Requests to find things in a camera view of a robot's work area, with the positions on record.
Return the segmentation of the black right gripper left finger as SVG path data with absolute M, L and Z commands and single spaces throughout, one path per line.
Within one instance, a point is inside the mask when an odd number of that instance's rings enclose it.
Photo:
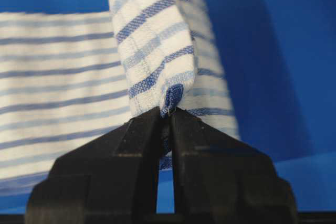
M 31 193 L 26 223 L 139 223 L 156 211 L 158 108 L 59 157 Z

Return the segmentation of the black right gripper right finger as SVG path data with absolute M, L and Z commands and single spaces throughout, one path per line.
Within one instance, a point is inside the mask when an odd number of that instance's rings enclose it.
M 297 223 L 290 184 L 261 151 L 185 110 L 171 116 L 175 211 L 186 223 Z

